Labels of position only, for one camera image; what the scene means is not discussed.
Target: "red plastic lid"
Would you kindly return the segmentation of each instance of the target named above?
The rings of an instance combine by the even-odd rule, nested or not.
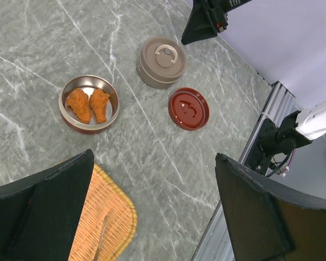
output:
[[[205,98],[191,88],[178,89],[169,99],[168,110],[173,122],[187,131],[195,131],[209,120],[209,106]]]

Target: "container lid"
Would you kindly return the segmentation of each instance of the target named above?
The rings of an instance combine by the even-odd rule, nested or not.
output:
[[[152,78],[164,83],[176,81],[186,68],[186,56],[180,46],[163,37],[152,38],[144,44],[140,62]]]
[[[209,120],[209,106],[205,98],[191,88],[178,89],[169,99],[170,117],[180,128],[195,131]]]

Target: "fried chicken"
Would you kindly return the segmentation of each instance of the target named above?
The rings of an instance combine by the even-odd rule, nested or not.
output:
[[[70,106],[80,121],[85,124],[88,124],[92,117],[88,99],[88,95],[77,88],[70,93],[66,100],[66,105]]]
[[[96,89],[90,98],[91,107],[96,114],[97,121],[103,123],[106,121],[106,105],[108,104],[110,95],[102,89]]]

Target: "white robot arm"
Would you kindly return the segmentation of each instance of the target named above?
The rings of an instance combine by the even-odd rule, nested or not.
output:
[[[297,110],[276,126],[266,118],[259,130],[245,166],[265,175],[272,157],[309,145],[326,133],[326,101],[311,109]]]
[[[302,110],[298,116],[296,131],[309,140],[315,140],[326,133],[326,101],[311,109]]]

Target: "cable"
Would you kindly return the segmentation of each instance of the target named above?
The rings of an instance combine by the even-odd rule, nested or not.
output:
[[[293,158],[294,158],[294,155],[296,154],[296,149],[294,149],[292,152],[291,152],[291,159],[289,161],[289,163],[287,163],[287,167],[284,169],[284,172],[283,173],[287,173],[289,170],[290,170],[290,166],[291,166],[291,163],[293,161]]]
[[[288,154],[287,156],[286,156],[286,158],[271,172],[271,173],[269,173],[267,176],[265,176],[265,177],[267,177],[267,178],[270,178],[270,177],[272,177],[278,170],[280,170],[280,168],[282,167],[282,166],[284,166],[284,164],[289,160],[289,158],[290,158],[290,156],[291,156],[291,154],[292,154],[292,152],[290,153],[290,154]]]

